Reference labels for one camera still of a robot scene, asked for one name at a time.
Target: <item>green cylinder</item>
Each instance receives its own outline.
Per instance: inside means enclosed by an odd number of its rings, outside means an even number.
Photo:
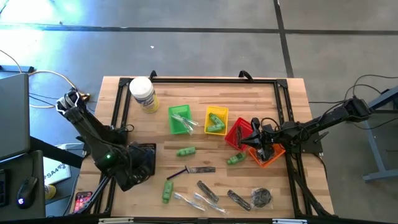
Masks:
[[[237,164],[237,163],[243,161],[245,158],[246,158],[246,153],[245,153],[245,152],[241,152],[241,153],[238,153],[238,154],[236,154],[235,156],[229,158],[229,159],[226,161],[226,163],[227,163],[228,165]]]
[[[217,131],[221,131],[223,129],[223,127],[221,127],[220,124],[216,124],[216,125],[212,125],[207,127],[207,132],[217,132]]]
[[[188,156],[195,153],[196,153],[195,147],[186,147],[183,149],[179,149],[177,151],[177,156]]]
[[[170,180],[166,180],[164,182],[164,189],[163,189],[163,203],[168,203],[170,198],[172,197],[172,191],[173,191],[173,182]]]
[[[219,117],[217,117],[215,114],[209,113],[209,117],[210,117],[210,119],[211,119],[211,121],[212,121],[213,123],[215,123],[215,124],[220,124],[220,125],[221,125],[221,128],[225,128],[224,122],[223,122]]]

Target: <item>plastic bag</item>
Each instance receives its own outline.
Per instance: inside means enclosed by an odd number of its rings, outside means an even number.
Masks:
[[[270,204],[272,195],[269,190],[265,188],[253,189],[251,192],[250,205],[252,208],[262,208]]]
[[[193,128],[192,126],[198,126],[199,123],[196,121],[192,121],[188,118],[181,117],[179,114],[172,114],[172,118],[176,119],[177,121],[181,122],[185,128],[188,130],[189,135],[193,134]]]
[[[174,198],[182,199],[182,200],[188,202],[188,204],[194,206],[195,208],[197,208],[197,209],[199,209],[199,210],[201,210],[203,212],[206,211],[206,209],[203,206],[201,206],[200,204],[198,204],[198,203],[196,203],[194,201],[186,199],[184,196],[180,195],[179,193],[174,192]]]
[[[223,208],[221,208],[220,206],[218,206],[217,204],[215,204],[215,203],[213,203],[213,202],[207,200],[204,196],[202,196],[202,195],[200,195],[200,194],[198,194],[198,193],[195,192],[195,194],[193,195],[193,197],[194,197],[195,199],[198,199],[198,200],[201,200],[201,201],[206,202],[210,207],[214,208],[215,210],[217,210],[217,211],[219,211],[219,212],[221,212],[221,213],[227,214],[227,211],[226,211],[225,209],[223,209]]]

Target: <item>gray floor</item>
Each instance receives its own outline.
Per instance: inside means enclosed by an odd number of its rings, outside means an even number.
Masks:
[[[280,0],[286,29],[397,30],[394,0]],[[10,0],[2,23],[64,24],[115,27],[213,27],[277,29],[272,0]],[[156,32],[67,32],[0,30],[1,49],[21,65],[55,70],[96,100],[105,75],[286,77],[279,34]],[[310,101],[342,100],[364,74],[397,76],[398,35],[287,35],[294,77],[305,79]],[[0,55],[0,63],[12,64]],[[366,78],[383,91],[398,80]],[[30,91],[61,96],[68,85],[58,77],[30,78]],[[357,95],[370,101],[371,89]],[[330,105],[311,105],[314,116]],[[390,118],[373,118],[379,124]],[[398,153],[397,123],[375,131],[386,164]],[[31,135],[51,144],[76,142],[77,132],[55,110],[30,109]],[[377,170],[366,133],[351,124],[329,129],[324,160],[335,213],[345,218],[398,222],[398,178],[365,184],[362,175]],[[63,211],[66,202],[59,202]]]

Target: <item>wooden table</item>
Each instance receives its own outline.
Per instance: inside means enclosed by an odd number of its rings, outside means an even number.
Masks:
[[[99,93],[95,116],[103,124],[110,124],[116,92],[120,77],[104,77]],[[287,79],[290,99],[296,121],[305,122],[312,118],[301,78]],[[228,129],[231,129],[238,117],[250,121],[253,117],[271,117],[277,120],[274,89],[269,84],[220,84],[220,83],[155,83],[154,88],[160,101],[159,109],[153,114],[144,113],[132,98],[129,106],[127,124],[133,124],[135,130],[129,133],[129,141],[157,144],[156,174],[148,181],[123,192],[116,186],[112,216],[129,217],[239,217],[239,218],[276,218],[293,217],[292,199],[284,158],[277,159],[269,167],[261,169],[248,158],[234,166],[227,166],[226,160],[237,153],[227,145],[224,136],[204,133],[207,106],[229,108]],[[123,112],[121,102],[118,125]],[[169,106],[190,105],[192,118],[199,122],[195,134],[189,136],[170,134],[167,110]],[[177,157],[176,150],[195,146],[194,156]],[[333,213],[325,171],[321,162],[311,154],[303,154],[303,164],[308,188],[324,206]],[[201,212],[186,202],[172,198],[169,204],[162,203],[162,191],[166,177],[183,169],[184,165],[215,166],[213,174],[182,174],[173,179],[174,192],[193,198],[194,192],[203,194],[196,183],[202,180],[220,197],[218,205],[229,211],[224,216],[208,208]],[[100,179],[100,171],[88,157],[83,161],[76,192],[94,191]],[[245,211],[233,202],[227,191],[232,189],[250,202],[252,189],[264,187],[271,191],[272,202],[264,208]],[[300,208],[304,210],[302,193],[297,186]],[[101,211],[105,207],[108,187],[104,191]]]

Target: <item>black computer mouse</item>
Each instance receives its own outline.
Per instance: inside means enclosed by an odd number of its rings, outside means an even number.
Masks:
[[[17,194],[17,206],[21,209],[29,208],[35,200],[36,177],[26,178],[19,187]]]

